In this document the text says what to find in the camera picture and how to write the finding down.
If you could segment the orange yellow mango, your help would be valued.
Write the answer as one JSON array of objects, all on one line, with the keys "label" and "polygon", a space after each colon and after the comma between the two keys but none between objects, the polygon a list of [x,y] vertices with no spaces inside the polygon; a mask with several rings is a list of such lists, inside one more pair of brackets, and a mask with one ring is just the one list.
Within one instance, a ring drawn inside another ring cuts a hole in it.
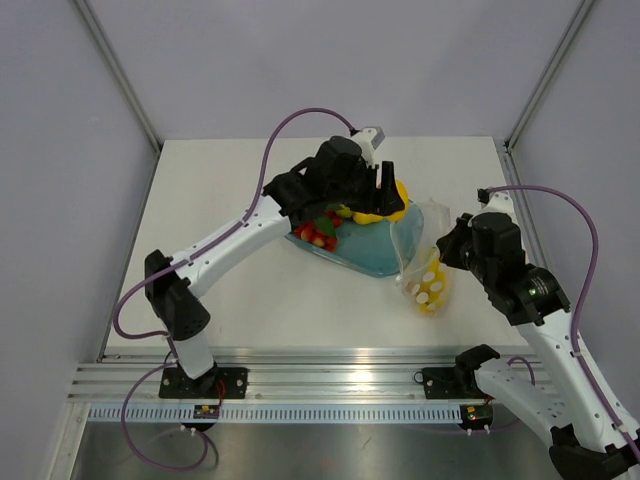
[{"label": "orange yellow mango", "polygon": [[392,223],[403,220],[409,208],[409,196],[405,185],[400,180],[395,180],[394,186],[384,188],[382,193],[380,216]]}]

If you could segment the yellow pear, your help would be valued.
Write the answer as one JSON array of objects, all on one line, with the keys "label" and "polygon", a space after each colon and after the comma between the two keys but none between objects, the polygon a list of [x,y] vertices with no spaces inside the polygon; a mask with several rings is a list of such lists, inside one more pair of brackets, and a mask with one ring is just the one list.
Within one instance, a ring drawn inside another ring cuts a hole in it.
[{"label": "yellow pear", "polygon": [[379,223],[384,219],[383,216],[362,212],[353,212],[352,220],[358,225],[369,225]]}]

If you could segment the clear dotted zip bag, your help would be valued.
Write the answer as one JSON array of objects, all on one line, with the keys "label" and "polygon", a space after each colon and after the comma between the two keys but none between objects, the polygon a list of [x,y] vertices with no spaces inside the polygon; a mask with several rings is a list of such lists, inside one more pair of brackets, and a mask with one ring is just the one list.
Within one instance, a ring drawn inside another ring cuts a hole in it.
[{"label": "clear dotted zip bag", "polygon": [[450,210],[433,199],[411,202],[405,217],[390,226],[399,264],[396,286],[411,308],[437,317],[447,305],[454,274],[440,262],[436,241],[451,227]]}]

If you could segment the yellow banana bunch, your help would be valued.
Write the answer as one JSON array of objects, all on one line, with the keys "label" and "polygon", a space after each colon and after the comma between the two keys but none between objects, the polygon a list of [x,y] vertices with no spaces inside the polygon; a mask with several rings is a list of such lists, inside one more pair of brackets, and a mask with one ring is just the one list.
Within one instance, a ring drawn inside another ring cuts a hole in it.
[{"label": "yellow banana bunch", "polygon": [[432,248],[426,261],[411,276],[409,294],[414,305],[424,315],[435,317],[448,302],[450,275],[440,262],[439,252]]}]

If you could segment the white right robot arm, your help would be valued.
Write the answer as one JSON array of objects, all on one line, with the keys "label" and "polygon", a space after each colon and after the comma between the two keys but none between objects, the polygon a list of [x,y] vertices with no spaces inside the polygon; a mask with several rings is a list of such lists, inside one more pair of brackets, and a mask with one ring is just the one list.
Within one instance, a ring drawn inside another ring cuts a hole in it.
[{"label": "white right robot arm", "polygon": [[521,232],[506,213],[464,214],[436,243],[441,262],[470,272],[491,305],[526,340],[556,398],[521,379],[491,347],[455,359],[453,380],[466,396],[480,392],[533,431],[564,479],[636,479],[639,423],[618,401],[571,331],[571,308],[555,277],[527,262]]}]

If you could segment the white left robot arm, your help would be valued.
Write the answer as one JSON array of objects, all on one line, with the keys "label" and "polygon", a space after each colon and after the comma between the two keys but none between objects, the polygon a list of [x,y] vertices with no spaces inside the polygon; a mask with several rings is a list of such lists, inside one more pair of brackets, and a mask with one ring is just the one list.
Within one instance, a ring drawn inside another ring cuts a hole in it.
[{"label": "white left robot arm", "polygon": [[223,275],[330,210],[348,207],[381,217],[403,210],[393,163],[374,161],[383,139],[378,127],[333,136],[259,188],[239,219],[171,256],[155,250],[146,257],[145,297],[168,331],[181,386],[191,396],[206,397],[216,385],[216,362],[204,336],[211,315],[200,299]]}]

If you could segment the teal plastic tray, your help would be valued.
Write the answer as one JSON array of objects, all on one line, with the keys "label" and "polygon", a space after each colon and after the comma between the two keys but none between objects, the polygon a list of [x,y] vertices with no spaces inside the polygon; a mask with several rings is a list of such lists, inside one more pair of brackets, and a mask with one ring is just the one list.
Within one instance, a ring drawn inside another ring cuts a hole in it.
[{"label": "teal plastic tray", "polygon": [[383,220],[358,225],[347,220],[336,229],[334,251],[297,238],[293,233],[286,239],[295,246],[320,258],[374,278],[396,276],[414,257],[424,227],[420,208],[409,203],[405,217],[398,222]]}]

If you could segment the red strawberries with leaves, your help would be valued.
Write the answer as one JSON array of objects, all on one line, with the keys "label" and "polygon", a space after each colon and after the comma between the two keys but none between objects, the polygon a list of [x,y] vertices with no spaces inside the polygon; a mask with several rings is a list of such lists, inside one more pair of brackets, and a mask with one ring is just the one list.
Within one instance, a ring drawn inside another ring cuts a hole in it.
[{"label": "red strawberries with leaves", "polygon": [[327,210],[320,217],[293,229],[292,235],[302,242],[334,253],[337,249],[337,231],[351,218],[353,212],[347,207]]}]

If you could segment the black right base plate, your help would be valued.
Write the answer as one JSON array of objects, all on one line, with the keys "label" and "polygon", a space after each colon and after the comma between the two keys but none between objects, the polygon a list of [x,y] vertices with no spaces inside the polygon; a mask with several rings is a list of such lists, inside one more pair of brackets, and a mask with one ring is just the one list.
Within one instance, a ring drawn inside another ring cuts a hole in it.
[{"label": "black right base plate", "polygon": [[486,400],[488,396],[472,383],[456,377],[454,367],[425,367],[413,374],[427,400]]}]

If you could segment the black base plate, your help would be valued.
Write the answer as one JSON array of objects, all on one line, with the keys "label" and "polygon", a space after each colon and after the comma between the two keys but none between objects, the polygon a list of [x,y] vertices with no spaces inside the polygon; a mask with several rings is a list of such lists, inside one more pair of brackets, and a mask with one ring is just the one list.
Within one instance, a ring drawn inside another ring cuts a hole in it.
[{"label": "black base plate", "polygon": [[166,369],[158,396],[172,400],[244,399],[248,373],[243,367],[218,366],[198,379],[191,379],[180,367]]},{"label": "black base plate", "polygon": [[427,400],[486,400],[488,396],[472,383],[456,377],[454,367],[425,367],[413,374]]}]

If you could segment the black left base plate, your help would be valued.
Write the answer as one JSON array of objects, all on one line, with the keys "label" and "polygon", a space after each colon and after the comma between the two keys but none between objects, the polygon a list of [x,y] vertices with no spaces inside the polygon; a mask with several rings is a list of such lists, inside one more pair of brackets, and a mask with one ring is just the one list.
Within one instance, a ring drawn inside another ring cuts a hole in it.
[{"label": "black left base plate", "polygon": [[198,379],[191,379],[180,367],[166,369],[158,396],[172,400],[244,399],[248,373],[243,367],[218,366]]}]

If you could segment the right aluminium frame post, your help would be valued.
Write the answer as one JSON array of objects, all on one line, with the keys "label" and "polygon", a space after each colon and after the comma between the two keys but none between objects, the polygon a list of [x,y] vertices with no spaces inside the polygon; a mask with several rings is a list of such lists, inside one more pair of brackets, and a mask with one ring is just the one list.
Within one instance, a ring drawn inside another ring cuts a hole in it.
[{"label": "right aluminium frame post", "polygon": [[504,140],[505,150],[508,154],[512,155],[515,152],[516,146],[533,120],[544,97],[553,86],[560,70],[578,41],[582,30],[598,5],[598,0],[581,0],[578,2],[550,57],[546,61],[540,76],[536,80],[533,90],[529,94],[514,126]]}]

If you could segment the aluminium frame post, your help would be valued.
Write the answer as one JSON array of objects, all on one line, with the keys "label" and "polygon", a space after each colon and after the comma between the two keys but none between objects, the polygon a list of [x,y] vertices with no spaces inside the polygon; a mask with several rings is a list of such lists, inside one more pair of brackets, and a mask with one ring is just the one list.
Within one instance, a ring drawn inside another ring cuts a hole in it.
[{"label": "aluminium frame post", "polygon": [[143,107],[91,2],[87,0],[71,0],[70,5],[74,8],[81,23],[87,30],[91,42],[137,125],[142,130],[152,152],[156,157],[159,157],[162,152],[163,140]]},{"label": "aluminium frame post", "polygon": [[529,94],[514,126],[504,140],[505,150],[508,154],[512,155],[515,152],[516,146],[533,120],[544,97],[553,86],[560,70],[578,41],[582,30],[598,5],[598,0],[581,0],[578,2],[550,57],[546,61],[540,76],[536,80],[533,90]]}]

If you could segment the left aluminium frame post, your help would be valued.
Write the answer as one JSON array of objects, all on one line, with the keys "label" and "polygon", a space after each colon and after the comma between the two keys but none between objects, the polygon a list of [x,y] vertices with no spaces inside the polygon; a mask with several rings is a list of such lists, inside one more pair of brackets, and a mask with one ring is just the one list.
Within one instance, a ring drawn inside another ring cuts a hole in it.
[{"label": "left aluminium frame post", "polygon": [[87,0],[71,0],[70,5],[74,8],[81,23],[87,30],[91,42],[137,125],[142,130],[152,152],[156,157],[159,157],[162,152],[163,140],[143,107],[91,2]]}]

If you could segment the aluminium mounting rail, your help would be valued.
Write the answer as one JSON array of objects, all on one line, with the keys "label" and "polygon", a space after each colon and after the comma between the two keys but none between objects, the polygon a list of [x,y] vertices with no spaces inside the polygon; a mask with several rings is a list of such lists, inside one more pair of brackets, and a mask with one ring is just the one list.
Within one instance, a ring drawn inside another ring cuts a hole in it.
[{"label": "aluminium mounting rail", "polygon": [[[214,347],[220,366],[249,370],[247,403],[418,403],[415,382],[424,367],[450,366],[457,353],[428,348]],[[115,402],[143,374],[159,366],[163,347],[118,347],[80,364],[67,399]]]}]

